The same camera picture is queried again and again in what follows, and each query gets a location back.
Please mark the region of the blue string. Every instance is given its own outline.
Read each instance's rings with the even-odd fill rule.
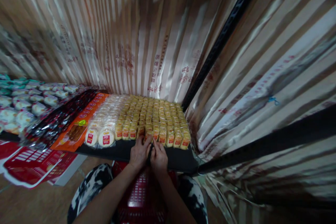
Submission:
[[[280,102],[278,102],[277,99],[274,96],[270,96],[268,98],[268,102],[272,102],[272,101],[274,101],[275,106],[278,106],[280,104]]]

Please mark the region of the black table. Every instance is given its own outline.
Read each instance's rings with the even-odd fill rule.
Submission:
[[[2,132],[0,140],[19,142],[20,138],[17,135]],[[89,146],[82,144],[77,150],[77,154],[94,156],[97,158],[110,159],[115,161],[129,162],[131,148],[135,145],[135,141],[116,141],[114,147],[105,149],[92,149]],[[168,156],[168,169],[183,173],[194,173],[197,171],[197,161],[194,159],[191,147],[188,150],[177,148],[165,148]]]

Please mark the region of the black metal pole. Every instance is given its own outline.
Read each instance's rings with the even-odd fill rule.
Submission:
[[[298,145],[323,140],[333,135],[336,135],[336,104],[200,165],[192,176],[206,174]]]
[[[199,71],[194,84],[191,86],[189,92],[187,93],[187,95],[185,96],[183,100],[183,103],[182,103],[183,111],[186,111],[186,109],[190,105],[192,99],[194,98],[197,91],[201,87],[203,81],[205,80],[206,76],[210,72],[212,66],[214,65],[216,59],[218,58],[222,49],[224,48],[227,41],[229,40],[231,34],[235,30],[238,22],[240,21],[242,15],[244,14],[250,2],[251,0],[237,0],[237,2],[235,3],[207,59],[205,60],[201,70]]]

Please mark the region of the striped curtain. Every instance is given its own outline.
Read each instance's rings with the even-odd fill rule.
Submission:
[[[0,72],[181,102],[235,2],[0,0]],[[252,0],[188,108],[198,156],[209,161],[335,104],[335,35],[336,0]],[[199,181],[229,223],[277,219],[249,199],[335,198],[335,142]]]
[[[0,0],[0,71],[182,102],[236,0]]]
[[[336,0],[252,0],[188,118],[198,156],[209,161],[333,104]],[[335,160],[331,137],[199,180],[228,223],[311,221],[312,211],[297,219],[249,200],[334,201]]]

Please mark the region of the hand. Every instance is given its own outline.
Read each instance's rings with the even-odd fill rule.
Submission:
[[[168,157],[162,143],[153,141],[153,144],[154,148],[152,149],[152,155],[150,157],[150,165],[152,166],[156,178],[160,181],[168,175]]]
[[[131,165],[137,173],[146,164],[149,150],[151,149],[150,142],[153,136],[148,136],[144,144],[142,144],[143,138],[143,136],[140,136],[136,140],[135,145],[131,149],[131,158],[129,160],[129,165]]]

